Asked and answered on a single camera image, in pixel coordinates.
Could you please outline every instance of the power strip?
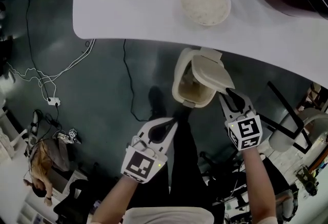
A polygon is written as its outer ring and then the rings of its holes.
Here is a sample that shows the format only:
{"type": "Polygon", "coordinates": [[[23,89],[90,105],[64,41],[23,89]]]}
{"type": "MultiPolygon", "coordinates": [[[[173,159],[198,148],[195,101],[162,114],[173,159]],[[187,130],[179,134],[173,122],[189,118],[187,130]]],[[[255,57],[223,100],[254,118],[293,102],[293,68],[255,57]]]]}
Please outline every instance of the power strip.
{"type": "Polygon", "coordinates": [[[58,97],[50,97],[49,99],[50,101],[48,101],[48,105],[55,106],[57,104],[57,106],[60,106],[60,100],[58,97]]]}

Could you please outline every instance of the black cable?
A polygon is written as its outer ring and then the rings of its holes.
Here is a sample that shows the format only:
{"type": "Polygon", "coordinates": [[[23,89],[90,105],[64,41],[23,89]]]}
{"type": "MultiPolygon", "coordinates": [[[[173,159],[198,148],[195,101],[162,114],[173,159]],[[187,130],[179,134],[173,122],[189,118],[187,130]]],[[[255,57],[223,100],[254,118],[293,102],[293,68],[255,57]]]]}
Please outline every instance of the black cable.
{"type": "Polygon", "coordinates": [[[40,76],[39,72],[37,71],[38,69],[37,69],[36,64],[34,62],[34,59],[33,59],[31,39],[30,39],[30,30],[29,30],[29,21],[28,21],[28,17],[27,17],[29,9],[30,9],[31,0],[27,0],[27,1],[28,1],[28,4],[27,4],[26,13],[25,13],[25,20],[26,20],[27,38],[28,38],[28,41],[29,41],[29,49],[30,49],[31,60],[32,60],[32,63],[34,65],[34,68],[35,68],[35,71],[36,71],[37,75],[40,77],[40,81],[41,81],[41,84],[42,84],[41,90],[43,90],[43,87],[45,88],[46,95],[47,95],[47,100],[50,101],[47,88],[46,88],[45,84],[43,83],[42,77],[40,76]]]}
{"type": "Polygon", "coordinates": [[[31,60],[32,60],[33,66],[35,68],[35,71],[37,72],[37,75],[40,77],[40,81],[41,81],[41,84],[42,84],[41,90],[43,90],[43,87],[45,88],[45,91],[46,91],[46,94],[47,94],[47,100],[50,101],[47,88],[46,88],[45,84],[43,83],[43,79],[42,79],[41,75],[39,74],[39,72],[37,71],[38,69],[37,69],[36,64],[33,60],[31,39],[30,39],[30,31],[29,31],[29,21],[28,21],[28,18],[27,18],[27,15],[28,15],[28,12],[29,12],[29,9],[30,9],[31,0],[27,0],[27,1],[28,1],[28,5],[27,5],[26,13],[25,13],[25,20],[26,20],[27,38],[28,38],[28,41],[29,41],[31,60]]]}
{"type": "Polygon", "coordinates": [[[131,73],[130,73],[130,69],[128,67],[128,64],[125,60],[125,57],[126,57],[126,50],[125,50],[125,44],[126,44],[127,40],[124,39],[124,43],[123,43],[123,50],[124,50],[124,56],[123,56],[123,62],[127,68],[127,72],[128,72],[128,75],[129,75],[129,79],[130,79],[130,88],[131,88],[131,92],[132,92],[132,100],[131,100],[131,108],[130,108],[130,112],[131,114],[134,116],[134,118],[139,121],[139,122],[147,122],[148,120],[144,120],[144,119],[139,119],[136,114],[133,112],[133,101],[134,101],[134,90],[133,90],[133,84],[132,84],[132,77],[131,77],[131,73]]]}
{"type": "Polygon", "coordinates": [[[60,129],[59,130],[61,130],[62,129],[62,126],[61,126],[61,124],[59,124],[58,123],[58,117],[59,117],[59,109],[58,109],[58,104],[56,103],[56,109],[57,109],[57,118],[56,118],[56,121],[52,118],[52,116],[50,115],[50,114],[46,114],[45,115],[45,120],[48,122],[48,124],[50,124],[50,127],[49,127],[49,129],[48,129],[48,131],[33,145],[33,147],[36,145],[36,144],[38,144],[39,142],[41,142],[42,141],[42,139],[49,133],[49,131],[50,131],[50,129],[54,126],[56,129],[58,129],[58,127],[56,127],[55,125],[56,125],[56,123],[58,124],[58,125],[60,125],[60,129]]]}

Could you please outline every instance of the floor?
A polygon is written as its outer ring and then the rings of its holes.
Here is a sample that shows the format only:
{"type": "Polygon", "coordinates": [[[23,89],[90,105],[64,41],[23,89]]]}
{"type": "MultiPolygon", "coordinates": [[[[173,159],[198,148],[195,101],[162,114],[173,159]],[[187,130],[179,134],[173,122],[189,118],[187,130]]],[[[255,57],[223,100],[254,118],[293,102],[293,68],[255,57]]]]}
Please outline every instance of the floor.
{"type": "MultiPolygon", "coordinates": [[[[8,14],[3,23],[4,34],[15,38],[10,63],[20,72],[32,67],[26,33],[26,0],[6,0],[8,14]]],[[[78,38],[72,27],[73,0],[32,0],[29,9],[29,29],[34,60],[38,69],[48,75],[58,74],[86,50],[85,40],[78,38]]],[[[56,80],[56,96],[60,98],[58,120],[65,130],[75,128],[82,139],[74,147],[76,161],[90,167],[98,162],[109,176],[119,176],[126,144],[142,123],[130,114],[131,91],[123,64],[123,40],[100,39],[92,53],[76,67],[56,80]]],[[[148,90],[158,85],[166,97],[168,114],[178,103],[171,87],[176,61],[186,45],[127,41],[127,63],[133,76],[134,110],[139,118],[150,116],[148,90]]],[[[250,58],[224,53],[222,61],[235,86],[247,94],[255,108],[280,121],[285,109],[267,87],[272,81],[294,107],[303,97],[310,81],[289,71],[250,58]]],[[[34,109],[56,117],[56,109],[42,98],[37,81],[22,81],[16,77],[11,85],[1,79],[0,87],[8,107],[23,127],[32,119],[34,109]]],[[[47,84],[49,94],[53,86],[47,84]]],[[[214,160],[224,160],[232,152],[231,141],[224,130],[224,119],[218,98],[190,116],[198,151],[206,151],[214,160]]],[[[173,151],[169,151],[169,166],[173,151]]]]}

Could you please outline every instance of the desk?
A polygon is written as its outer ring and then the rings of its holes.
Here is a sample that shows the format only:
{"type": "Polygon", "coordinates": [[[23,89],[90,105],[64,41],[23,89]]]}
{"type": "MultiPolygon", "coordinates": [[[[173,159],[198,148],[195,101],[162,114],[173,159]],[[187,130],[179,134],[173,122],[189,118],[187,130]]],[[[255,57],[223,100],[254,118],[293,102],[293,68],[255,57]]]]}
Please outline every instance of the desk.
{"type": "Polygon", "coordinates": [[[282,67],[328,87],[328,21],[296,18],[264,0],[231,0],[228,18],[204,27],[180,0],[73,0],[77,36],[159,40],[214,48],[282,67]]]}

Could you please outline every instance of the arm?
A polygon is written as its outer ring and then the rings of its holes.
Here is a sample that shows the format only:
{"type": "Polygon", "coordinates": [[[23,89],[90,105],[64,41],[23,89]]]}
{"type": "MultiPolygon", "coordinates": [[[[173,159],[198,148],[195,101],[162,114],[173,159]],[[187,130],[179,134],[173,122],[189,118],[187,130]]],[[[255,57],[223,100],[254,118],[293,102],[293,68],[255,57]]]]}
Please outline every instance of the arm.
{"type": "Polygon", "coordinates": [[[138,186],[138,182],[123,176],[113,187],[93,215],[92,222],[118,224],[138,186]]]}
{"type": "Polygon", "coordinates": [[[42,177],[40,180],[45,184],[46,191],[47,191],[47,194],[46,194],[46,197],[45,197],[45,204],[50,207],[50,206],[52,206],[52,201],[51,201],[52,183],[50,182],[50,180],[46,176],[42,177]]]}
{"type": "Polygon", "coordinates": [[[275,194],[256,147],[242,151],[253,223],[276,217],[275,194]]]}

